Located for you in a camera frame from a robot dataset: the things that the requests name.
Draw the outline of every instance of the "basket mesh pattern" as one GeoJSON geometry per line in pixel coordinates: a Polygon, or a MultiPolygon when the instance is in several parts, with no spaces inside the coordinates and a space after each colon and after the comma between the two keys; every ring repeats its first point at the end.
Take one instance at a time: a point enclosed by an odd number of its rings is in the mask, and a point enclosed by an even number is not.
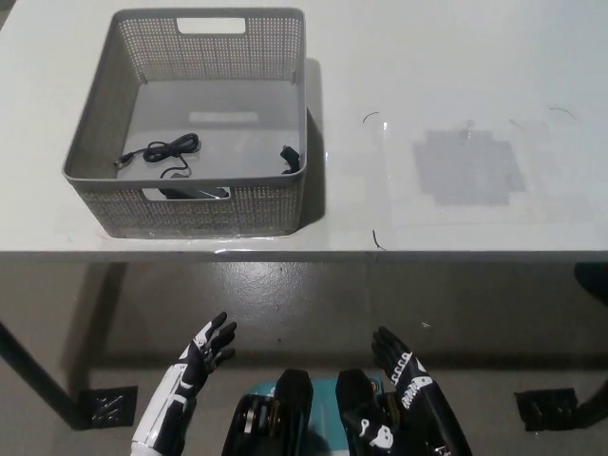
{"type": "MultiPolygon", "coordinates": [[[[272,14],[244,9],[245,33],[188,35],[180,33],[174,10],[168,9],[166,14],[152,11],[142,10],[141,17],[130,11],[122,19],[119,13],[115,18],[66,161],[70,182],[116,238],[292,233],[298,227],[302,205],[304,179],[300,176],[280,186],[247,181],[231,187],[231,198],[223,201],[150,201],[142,189],[116,190],[116,182],[112,188],[105,186],[102,180],[116,179],[112,163],[123,152],[141,84],[209,79],[304,84],[299,77],[305,57],[301,17],[282,16],[276,9],[272,14]]],[[[300,104],[305,118],[304,100],[300,104]]]]}
{"type": "Polygon", "coordinates": [[[227,201],[150,201],[141,190],[95,190],[81,197],[115,238],[271,236],[297,229],[302,182],[233,188],[227,201]]]}
{"type": "Polygon", "coordinates": [[[245,18],[240,35],[187,35],[175,18],[127,19],[121,34],[141,82],[176,79],[294,78],[302,22],[245,18]]]}

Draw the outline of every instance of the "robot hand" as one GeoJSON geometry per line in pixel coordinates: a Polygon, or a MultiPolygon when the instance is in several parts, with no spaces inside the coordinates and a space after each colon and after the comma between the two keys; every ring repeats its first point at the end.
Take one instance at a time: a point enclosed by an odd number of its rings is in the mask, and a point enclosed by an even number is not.
{"type": "Polygon", "coordinates": [[[220,328],[226,318],[222,312],[207,323],[167,370],[135,431],[132,456],[181,455],[197,394],[209,374],[235,354],[225,347],[234,340],[237,323],[220,328]]]}
{"type": "Polygon", "coordinates": [[[349,428],[387,454],[470,455],[447,399],[408,346],[381,327],[373,334],[372,349],[375,363],[395,386],[400,425],[389,428],[379,406],[368,404],[344,417],[349,428]]]}

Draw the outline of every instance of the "black mark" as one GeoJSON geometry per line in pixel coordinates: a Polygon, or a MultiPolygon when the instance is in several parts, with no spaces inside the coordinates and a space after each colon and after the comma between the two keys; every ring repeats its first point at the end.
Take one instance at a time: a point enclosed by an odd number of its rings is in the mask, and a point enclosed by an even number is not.
{"type": "Polygon", "coordinates": [[[365,117],[363,118],[363,122],[362,122],[362,124],[364,124],[364,123],[365,123],[365,120],[366,120],[366,119],[367,119],[369,116],[373,116],[374,114],[380,114],[380,112],[378,112],[378,111],[373,111],[373,112],[371,112],[370,114],[368,114],[367,116],[365,116],[365,117]]]}
{"type": "Polygon", "coordinates": [[[524,128],[519,125],[517,122],[515,122],[513,119],[509,119],[509,122],[515,126],[517,126],[520,130],[524,130],[524,128]]]}
{"type": "Polygon", "coordinates": [[[78,407],[90,417],[93,428],[133,426],[137,387],[86,389],[81,391],[78,407]]]}
{"type": "Polygon", "coordinates": [[[569,110],[567,110],[564,107],[550,107],[549,108],[552,111],[561,111],[561,112],[565,112],[566,114],[568,114],[571,118],[573,118],[574,120],[577,119],[577,116],[575,116],[574,114],[572,114],[569,110]]]}
{"type": "Polygon", "coordinates": [[[380,250],[384,250],[385,252],[387,251],[387,249],[385,249],[384,247],[382,247],[379,243],[378,243],[378,239],[376,239],[376,232],[375,230],[371,230],[371,235],[373,236],[373,243],[376,244],[376,247],[380,250]]]}

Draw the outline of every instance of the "cable connector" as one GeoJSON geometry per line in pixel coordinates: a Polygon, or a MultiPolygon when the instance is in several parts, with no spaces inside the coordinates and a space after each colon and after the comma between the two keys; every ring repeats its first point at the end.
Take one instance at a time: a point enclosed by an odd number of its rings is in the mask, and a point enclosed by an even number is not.
{"type": "Polygon", "coordinates": [[[280,155],[283,160],[289,164],[290,168],[283,171],[283,174],[293,174],[300,170],[300,154],[295,152],[289,145],[283,146],[283,150],[281,151],[280,155]]]}
{"type": "Polygon", "coordinates": [[[116,166],[118,169],[126,168],[129,164],[131,164],[131,162],[133,162],[134,158],[135,152],[129,152],[128,154],[124,154],[114,161],[114,166],[116,166]]]}

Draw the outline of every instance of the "gray plastic basket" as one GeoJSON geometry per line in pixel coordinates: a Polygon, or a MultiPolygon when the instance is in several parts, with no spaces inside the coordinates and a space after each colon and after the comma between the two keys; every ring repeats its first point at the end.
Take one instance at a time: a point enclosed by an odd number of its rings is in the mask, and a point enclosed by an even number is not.
{"type": "Polygon", "coordinates": [[[67,154],[67,180],[115,238],[294,232],[306,171],[305,42],[297,9],[118,12],[67,154]],[[138,157],[120,172],[113,164],[188,132],[202,144],[195,161],[184,156],[190,179],[159,179],[176,159],[138,157]],[[296,173],[281,174],[284,144],[300,154],[296,173]],[[167,187],[222,187],[230,196],[157,198],[167,187]]]}

